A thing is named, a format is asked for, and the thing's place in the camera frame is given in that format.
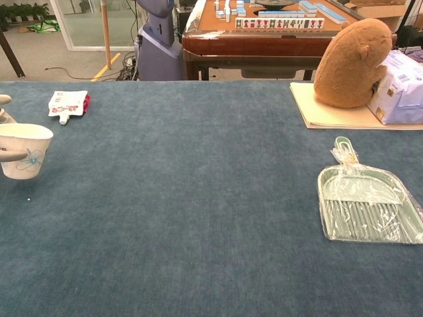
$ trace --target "brown plush toy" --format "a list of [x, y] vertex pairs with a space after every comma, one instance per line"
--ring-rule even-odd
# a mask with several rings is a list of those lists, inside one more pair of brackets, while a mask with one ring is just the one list
[[344, 27], [317, 67], [317, 99], [338, 108], [365, 106], [373, 84], [386, 75], [386, 66], [380, 64], [391, 48], [391, 30], [380, 20], [366, 18]]

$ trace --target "blue floral pattern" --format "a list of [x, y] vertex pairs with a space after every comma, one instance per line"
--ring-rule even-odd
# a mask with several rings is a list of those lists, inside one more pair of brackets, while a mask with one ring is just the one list
[[19, 163], [16, 165], [16, 168], [17, 170], [35, 172], [37, 168], [41, 166], [44, 154], [42, 154], [42, 152], [39, 150], [31, 152], [29, 149], [26, 149], [26, 151], [28, 152], [28, 156], [23, 160], [20, 160]]

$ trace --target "plastic bag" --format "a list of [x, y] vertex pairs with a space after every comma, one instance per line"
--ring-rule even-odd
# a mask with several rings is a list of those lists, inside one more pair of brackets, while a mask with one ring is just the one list
[[423, 212], [393, 173], [360, 164], [350, 140], [338, 137], [340, 165], [318, 178], [321, 220], [329, 240], [423, 243]]

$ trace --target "white mug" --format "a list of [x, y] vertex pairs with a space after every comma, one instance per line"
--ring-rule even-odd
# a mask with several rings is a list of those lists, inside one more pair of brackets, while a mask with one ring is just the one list
[[3, 173], [16, 180], [37, 176], [53, 135], [50, 129], [42, 125], [0, 124], [0, 162]]

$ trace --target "glass door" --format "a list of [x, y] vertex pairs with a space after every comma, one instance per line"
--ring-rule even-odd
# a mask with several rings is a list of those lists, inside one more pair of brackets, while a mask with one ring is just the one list
[[[54, 11], [70, 50], [104, 46], [100, 0], [52, 0], [52, 3], [56, 4]], [[137, 25], [138, 28], [143, 25], [147, 13], [133, 0], [107, 0], [106, 4], [110, 46], [115, 50], [133, 50]]]

